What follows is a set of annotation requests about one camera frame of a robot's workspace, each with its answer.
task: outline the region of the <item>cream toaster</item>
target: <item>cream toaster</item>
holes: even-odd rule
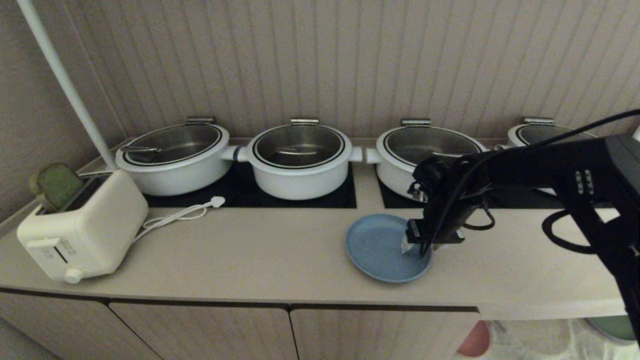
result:
[[[147,201],[125,171],[85,180],[65,211],[39,206],[18,226],[22,246],[55,281],[113,273],[147,217]]]

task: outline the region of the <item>countertop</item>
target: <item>countertop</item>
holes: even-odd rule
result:
[[[177,222],[132,245],[115,273],[71,285],[50,280],[22,248],[15,227],[28,207],[3,224],[0,288],[116,299],[216,302],[476,306],[487,320],[622,315],[616,283],[596,256],[557,247],[541,230],[552,209],[495,209],[489,231],[435,251],[431,268],[406,284],[386,284],[349,260],[353,222],[385,213],[373,166],[353,164],[356,209],[222,208]],[[176,209],[151,209],[150,217]],[[604,219],[614,211],[598,210]],[[476,213],[472,224],[483,224]],[[570,218],[561,237],[586,243]]]

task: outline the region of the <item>blue plate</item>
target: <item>blue plate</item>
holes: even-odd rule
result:
[[[432,250],[420,257],[415,245],[402,253],[407,220],[393,215],[369,215],[353,223],[347,233],[349,259],[365,274],[385,282],[407,282],[424,274]]]

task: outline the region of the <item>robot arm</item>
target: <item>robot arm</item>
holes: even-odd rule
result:
[[[463,156],[451,168],[434,157],[419,164],[413,176],[416,182],[410,190],[422,191],[429,199],[424,218],[410,220],[407,230],[408,242],[420,244],[421,254],[432,243],[449,242],[476,209],[484,207],[488,213],[486,192],[553,188],[566,209],[544,221],[545,234],[561,247],[600,258],[618,283],[640,340],[640,142],[618,135],[533,145]],[[601,220],[593,207],[597,202],[611,204],[619,217]],[[553,234],[552,224],[566,215],[572,216],[590,246]]]

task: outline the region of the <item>cabinet door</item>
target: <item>cabinet door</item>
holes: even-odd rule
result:
[[[62,359],[158,359],[94,300],[0,293],[0,317]]]
[[[165,360],[297,359],[283,308],[130,302],[109,307]]]
[[[300,360],[449,359],[480,317],[423,309],[294,309]]]

